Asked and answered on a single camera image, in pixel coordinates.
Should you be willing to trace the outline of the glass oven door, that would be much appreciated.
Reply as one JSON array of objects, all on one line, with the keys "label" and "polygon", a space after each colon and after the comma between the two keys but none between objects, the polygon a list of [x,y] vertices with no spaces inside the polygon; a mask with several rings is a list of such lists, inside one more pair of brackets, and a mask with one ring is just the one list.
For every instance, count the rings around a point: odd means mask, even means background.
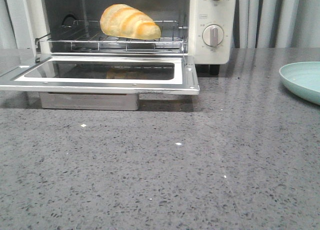
[{"label": "glass oven door", "polygon": [[197,95],[192,57],[50,54],[0,76],[1,90],[52,93]]}]

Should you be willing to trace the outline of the golden croissant bread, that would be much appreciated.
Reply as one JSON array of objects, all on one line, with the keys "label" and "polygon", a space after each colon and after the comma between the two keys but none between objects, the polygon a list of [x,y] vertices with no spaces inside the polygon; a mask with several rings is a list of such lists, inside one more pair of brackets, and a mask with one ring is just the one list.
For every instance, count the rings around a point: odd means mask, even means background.
[{"label": "golden croissant bread", "polygon": [[157,40],[162,34],[151,17],[125,4],[106,8],[99,24],[104,34],[118,38]]}]

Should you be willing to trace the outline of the lower oven control knob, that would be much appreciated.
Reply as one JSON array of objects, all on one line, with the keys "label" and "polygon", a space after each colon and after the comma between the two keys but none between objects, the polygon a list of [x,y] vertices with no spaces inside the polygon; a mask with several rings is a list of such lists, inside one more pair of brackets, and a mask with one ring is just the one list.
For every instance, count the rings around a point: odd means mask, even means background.
[{"label": "lower oven control knob", "polygon": [[202,39],[206,45],[217,47],[224,39],[224,31],[219,25],[210,25],[204,29]]}]

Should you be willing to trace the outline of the white Toshiba toaster oven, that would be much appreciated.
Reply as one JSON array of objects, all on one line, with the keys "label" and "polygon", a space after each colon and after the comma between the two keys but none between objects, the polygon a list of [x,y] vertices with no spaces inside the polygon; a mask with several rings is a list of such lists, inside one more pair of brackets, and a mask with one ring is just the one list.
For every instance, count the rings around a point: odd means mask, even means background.
[{"label": "white Toshiba toaster oven", "polygon": [[[76,20],[100,22],[104,10],[115,4],[136,8],[155,22],[174,20],[187,26],[187,51],[183,55],[192,56],[198,70],[206,68],[216,75],[219,66],[229,61],[236,0],[25,0],[24,11],[30,17],[29,49],[41,54],[36,50],[35,39]],[[223,41],[217,47],[203,41],[203,31],[210,25],[219,25],[224,32]]]}]

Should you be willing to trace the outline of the grey pleated curtain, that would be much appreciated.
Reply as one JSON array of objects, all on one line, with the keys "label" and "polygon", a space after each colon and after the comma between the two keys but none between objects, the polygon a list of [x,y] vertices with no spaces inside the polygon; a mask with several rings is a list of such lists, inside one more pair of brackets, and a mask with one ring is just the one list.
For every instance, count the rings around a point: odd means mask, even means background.
[{"label": "grey pleated curtain", "polygon": [[[0,0],[1,49],[28,49],[25,0]],[[236,0],[236,48],[318,48],[320,0]]]}]

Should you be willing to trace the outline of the light green plate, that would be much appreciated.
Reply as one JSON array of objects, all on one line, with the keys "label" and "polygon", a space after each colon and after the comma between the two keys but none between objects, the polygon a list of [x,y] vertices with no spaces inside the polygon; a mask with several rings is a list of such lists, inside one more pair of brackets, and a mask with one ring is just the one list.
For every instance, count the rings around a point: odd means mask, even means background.
[{"label": "light green plate", "polygon": [[282,84],[304,100],[320,104],[320,63],[297,62],[279,69]]}]

